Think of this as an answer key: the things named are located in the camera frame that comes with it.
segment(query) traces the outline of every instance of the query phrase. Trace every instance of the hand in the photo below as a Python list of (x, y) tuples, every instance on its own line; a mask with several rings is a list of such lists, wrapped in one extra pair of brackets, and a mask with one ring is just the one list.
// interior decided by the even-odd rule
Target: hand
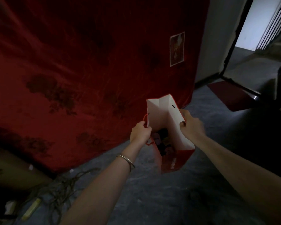
[(180, 122), (180, 130), (183, 135), (192, 143), (198, 144), (202, 138), (206, 137), (202, 121), (192, 117), (188, 110), (180, 110), (185, 121)]
[(130, 142), (138, 142), (141, 145), (144, 145), (151, 136), (152, 127), (145, 128), (143, 125), (145, 121), (141, 121), (132, 128), (130, 134)]

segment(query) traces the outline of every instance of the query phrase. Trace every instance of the white wall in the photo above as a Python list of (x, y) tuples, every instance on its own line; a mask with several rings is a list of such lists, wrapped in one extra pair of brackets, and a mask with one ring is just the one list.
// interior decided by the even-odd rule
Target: white wall
[(281, 0), (254, 0), (236, 46), (255, 51)]
[(246, 0), (210, 0), (196, 82), (221, 72)]

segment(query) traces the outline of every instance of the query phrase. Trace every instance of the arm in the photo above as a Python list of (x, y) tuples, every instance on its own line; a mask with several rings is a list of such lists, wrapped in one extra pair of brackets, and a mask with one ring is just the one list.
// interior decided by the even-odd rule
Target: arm
[(202, 122), (180, 110), (183, 135), (198, 146), (232, 187), (272, 222), (281, 223), (281, 178), (234, 154), (205, 135)]
[[(144, 121), (138, 123), (131, 132), (130, 144), (121, 153), (135, 161), (142, 146), (151, 135), (151, 127), (145, 128)], [(73, 203), (60, 225), (104, 225), (118, 201), (123, 186), (130, 173), (129, 163), (117, 157)]]

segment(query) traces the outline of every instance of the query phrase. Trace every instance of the red and white paper bag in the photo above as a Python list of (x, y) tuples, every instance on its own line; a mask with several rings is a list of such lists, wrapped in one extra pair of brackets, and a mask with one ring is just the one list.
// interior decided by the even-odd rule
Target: red and white paper bag
[(153, 144), (154, 147), (156, 163), (162, 174), (179, 170), (195, 151), (194, 144), (186, 139), (180, 131), (179, 124), (184, 121), (184, 118), (171, 94), (158, 99), (148, 99), (147, 106), (147, 126), (152, 127), (152, 133), (167, 128), (172, 146), (175, 149), (174, 153), (161, 156), (151, 137), (150, 144)]

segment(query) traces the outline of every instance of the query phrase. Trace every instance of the bangle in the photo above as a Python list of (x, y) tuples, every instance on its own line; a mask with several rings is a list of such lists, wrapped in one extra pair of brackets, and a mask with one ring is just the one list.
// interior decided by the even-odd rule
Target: bangle
[(118, 156), (122, 157), (123, 159), (125, 159), (125, 160), (129, 163), (129, 166), (130, 166), (130, 172), (131, 172), (131, 165), (132, 165), (132, 166), (133, 166), (133, 168), (135, 169), (135, 166), (134, 166), (133, 162), (131, 162), (131, 160), (130, 160), (130, 159), (128, 159), (126, 156), (121, 155), (121, 154), (117, 155), (117, 156), (116, 156), (116, 158), (117, 158)]

